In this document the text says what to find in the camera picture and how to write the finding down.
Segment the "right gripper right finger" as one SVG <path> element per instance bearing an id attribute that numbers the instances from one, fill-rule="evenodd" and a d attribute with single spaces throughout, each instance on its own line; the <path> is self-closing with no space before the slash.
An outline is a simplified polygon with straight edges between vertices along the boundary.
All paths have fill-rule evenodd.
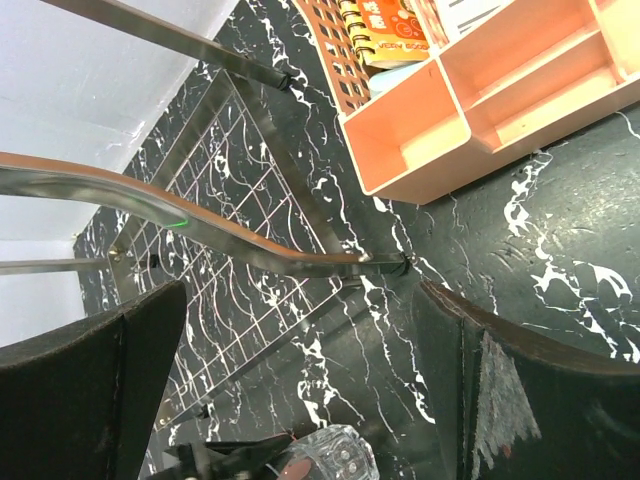
<path id="1" fill-rule="evenodd" d="M 448 479 L 635 479 L 639 367 L 563 344 L 429 281 L 412 297 Z"/>

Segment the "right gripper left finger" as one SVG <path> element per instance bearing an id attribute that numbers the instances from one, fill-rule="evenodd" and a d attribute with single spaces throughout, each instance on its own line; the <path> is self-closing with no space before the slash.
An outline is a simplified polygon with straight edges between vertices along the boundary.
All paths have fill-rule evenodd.
<path id="1" fill-rule="evenodd" d="M 187 304 L 171 281 L 3 347 L 2 478 L 137 478 Z"/>

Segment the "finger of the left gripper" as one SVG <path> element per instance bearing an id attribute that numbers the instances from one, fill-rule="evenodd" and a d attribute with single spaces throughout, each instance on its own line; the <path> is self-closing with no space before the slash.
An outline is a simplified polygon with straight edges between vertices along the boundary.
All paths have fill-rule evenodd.
<path id="1" fill-rule="evenodd" d="M 180 444 L 165 451 L 174 464 L 160 479 L 276 479 L 275 461 L 290 445 L 281 433 L 258 441 Z"/>

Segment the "clear glass cup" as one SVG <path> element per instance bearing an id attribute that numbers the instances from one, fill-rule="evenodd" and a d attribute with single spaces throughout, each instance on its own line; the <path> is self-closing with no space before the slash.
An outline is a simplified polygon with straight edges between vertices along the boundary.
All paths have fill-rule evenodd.
<path id="1" fill-rule="evenodd" d="M 352 426 L 341 424 L 294 440 L 269 469 L 276 479 L 380 479 L 370 444 Z"/>

